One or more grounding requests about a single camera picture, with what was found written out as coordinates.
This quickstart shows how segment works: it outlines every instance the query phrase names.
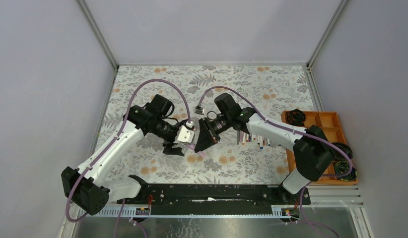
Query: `robotic arm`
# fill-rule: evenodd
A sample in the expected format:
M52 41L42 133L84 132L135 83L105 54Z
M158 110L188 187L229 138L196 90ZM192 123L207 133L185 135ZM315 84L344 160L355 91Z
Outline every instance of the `robotic arm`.
M300 131L309 133L327 140L323 131L312 126L309 129L276 122L284 127L291 128L293 132L285 131L265 123L252 108L242 109L228 93L223 93L215 98L214 102L221 115L214 120L203 118L199 120L200 135L195 152L203 151L220 141L220 134L229 128L245 133L260 135L276 142L295 154L296 169L281 183L281 187L291 194L296 194L310 181L318 181L323 172L333 161L332 148L317 140L294 133Z
M75 170L67 167L61 174L66 197L80 177L80 171L89 169L81 179L72 201L84 209L90 215L98 213L107 202L117 201L122 198L136 197L140 191L140 184L132 178L106 181L106 177L111 169L120 160L121 156L132 148L147 133L153 133L164 139L163 153L183 156L182 148L173 147L177 142L192 142L194 138L194 128L186 121L175 125L164 121L168 111L174 105L172 102L160 95L155 95L151 103L144 107L133 106L130 108L128 120L126 121L122 133L118 135L116 130L113 135L85 162L81 163ZM92 167L90 164L93 158L101 155L100 159Z

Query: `floral pattern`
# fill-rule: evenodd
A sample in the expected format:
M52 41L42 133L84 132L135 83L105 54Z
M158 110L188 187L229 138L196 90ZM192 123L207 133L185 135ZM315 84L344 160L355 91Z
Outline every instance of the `floral pattern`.
M121 66L100 131L97 148L115 131L125 113L133 91L144 81L161 78L177 85L184 93L194 125L202 116L193 114L205 89L230 87L253 102L266 116L280 120L284 110L313 110L311 96L301 66ZM214 98L227 90L214 89L202 103L207 111L216 111ZM136 95L133 105L144 105L155 94L173 102L172 117L186 119L181 97L169 85L150 83ZM242 106L246 103L236 95ZM128 150L107 179L138 175L147 182L162 183L265 183L278 184L288 174L286 152L278 145L260 150L256 143L237 145L233 129L221 135L221 141L205 151L207 157L185 150L185 156L162 153L163 140L148 134Z

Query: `orange wooden tray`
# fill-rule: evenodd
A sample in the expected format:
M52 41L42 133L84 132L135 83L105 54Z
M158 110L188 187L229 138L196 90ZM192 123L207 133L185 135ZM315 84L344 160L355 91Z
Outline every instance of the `orange wooden tray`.
M286 122L286 112L284 111L281 114L281 121ZM346 138L343 133L343 129L340 125L339 116L337 113L329 112L304 112L306 115L306 121L304 127L310 128L312 125L317 125L321 127L324 131L325 136L329 142L341 142L347 144ZM292 151L286 149L287 153L287 163L289 164L289 172L292 172L296 168L295 157ZM328 166L324 174L333 175L334 167L333 164ZM342 181L336 177L321 177L317 184L329 184L329 185L355 185L358 180L354 181Z

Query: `wooden box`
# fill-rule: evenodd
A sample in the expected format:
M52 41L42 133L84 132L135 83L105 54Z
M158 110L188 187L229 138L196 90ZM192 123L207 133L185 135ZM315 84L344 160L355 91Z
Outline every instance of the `wooden box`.
M288 111L284 111L281 114L282 122L286 122L286 112ZM329 112L304 112L304 113L306 115L304 127L310 128L312 125L317 125L321 127L321 129L324 131L325 136L327 137L329 142L342 142L344 144L347 144L337 113ZM287 162L289 164L289 171L292 172L296 168L295 157L293 152L290 150L286 149L286 153ZM332 164L328 166L324 174L329 175L335 174L334 167ZM355 185L357 184L357 179L354 181L342 181L336 177L321 177L320 180L312 183L329 185Z

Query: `white wall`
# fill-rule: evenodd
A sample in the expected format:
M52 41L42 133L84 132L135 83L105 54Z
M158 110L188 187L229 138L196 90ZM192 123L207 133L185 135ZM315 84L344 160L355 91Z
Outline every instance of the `white wall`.
M408 237L408 1L350 1L313 67L376 238Z
M0 238L56 237L112 76L74 0L0 2Z
M120 64L307 62L340 0L87 0Z

